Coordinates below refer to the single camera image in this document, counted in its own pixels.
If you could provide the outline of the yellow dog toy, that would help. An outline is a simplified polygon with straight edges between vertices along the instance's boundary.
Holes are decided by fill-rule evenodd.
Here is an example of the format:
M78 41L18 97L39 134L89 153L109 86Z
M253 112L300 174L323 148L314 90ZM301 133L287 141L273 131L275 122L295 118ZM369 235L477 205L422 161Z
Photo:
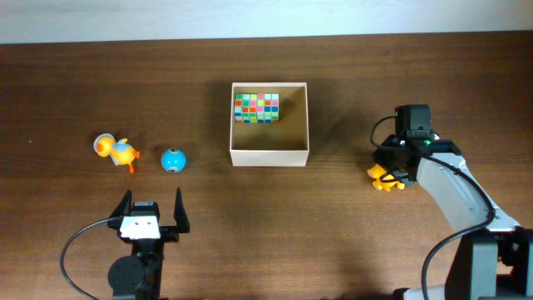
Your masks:
M372 186L378 191L390 192L393 187L399 190L404 190L406 185L397 177L389 173L385 168L379 164L367 170L368 176L373 180Z

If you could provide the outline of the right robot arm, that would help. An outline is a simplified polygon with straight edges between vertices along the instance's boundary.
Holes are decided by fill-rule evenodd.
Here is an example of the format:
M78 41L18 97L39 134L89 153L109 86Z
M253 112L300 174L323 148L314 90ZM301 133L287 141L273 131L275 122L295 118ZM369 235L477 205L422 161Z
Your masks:
M378 191L418 183L426 190L454 232L427 254L419 288L398 288L395 299L530 299L532 231L522 227L490 198L466 165L461 150L439 137L426 104L396 107L395 132L375 145L374 166L367 173ZM432 258L458 241L442 285L431 287Z

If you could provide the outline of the yellow duck toy blue cap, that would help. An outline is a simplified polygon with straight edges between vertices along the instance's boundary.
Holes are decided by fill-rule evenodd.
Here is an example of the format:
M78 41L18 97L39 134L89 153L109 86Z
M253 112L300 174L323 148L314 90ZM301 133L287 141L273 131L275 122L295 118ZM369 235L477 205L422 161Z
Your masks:
M133 161L140 157L140 152L127 141L127 138L116 140L110 133L103 133L94 140L93 149L102 158L110 157L116 166L128 165L129 172L134 173Z

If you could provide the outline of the rubiks cube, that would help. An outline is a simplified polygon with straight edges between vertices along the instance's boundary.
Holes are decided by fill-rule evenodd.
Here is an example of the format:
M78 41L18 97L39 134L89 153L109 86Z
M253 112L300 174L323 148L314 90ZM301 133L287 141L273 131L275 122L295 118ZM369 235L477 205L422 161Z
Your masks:
M236 123L258 123L258 95L256 93L236 93L233 116Z
M280 95L278 93L258 93L255 109L255 119L259 123L278 123L280 119Z

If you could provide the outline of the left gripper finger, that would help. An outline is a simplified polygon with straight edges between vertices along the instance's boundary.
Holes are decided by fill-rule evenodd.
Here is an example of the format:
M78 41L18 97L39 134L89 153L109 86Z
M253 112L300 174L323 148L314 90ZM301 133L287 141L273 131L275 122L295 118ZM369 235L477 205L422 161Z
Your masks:
M126 190L121 202L116 206L116 208L110 214L110 218L122 218L129 216L132 209L132 191Z
M183 205L182 192L179 187L177 188L177 191L176 191L173 218L178 228L189 228L190 227L188 216Z

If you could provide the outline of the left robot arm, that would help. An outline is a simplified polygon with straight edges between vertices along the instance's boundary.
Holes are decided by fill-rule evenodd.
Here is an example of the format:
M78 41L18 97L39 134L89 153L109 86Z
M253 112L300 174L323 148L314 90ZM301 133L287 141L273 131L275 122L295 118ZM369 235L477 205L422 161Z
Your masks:
M132 246L129 255L120 257L109 268L107 280L114 299L158 299L161 291L164 246L177 243L179 236L190 232L183 206L182 192L176 191L172 226L162 226L156 202L134 202L126 191L110 215L107 226Z

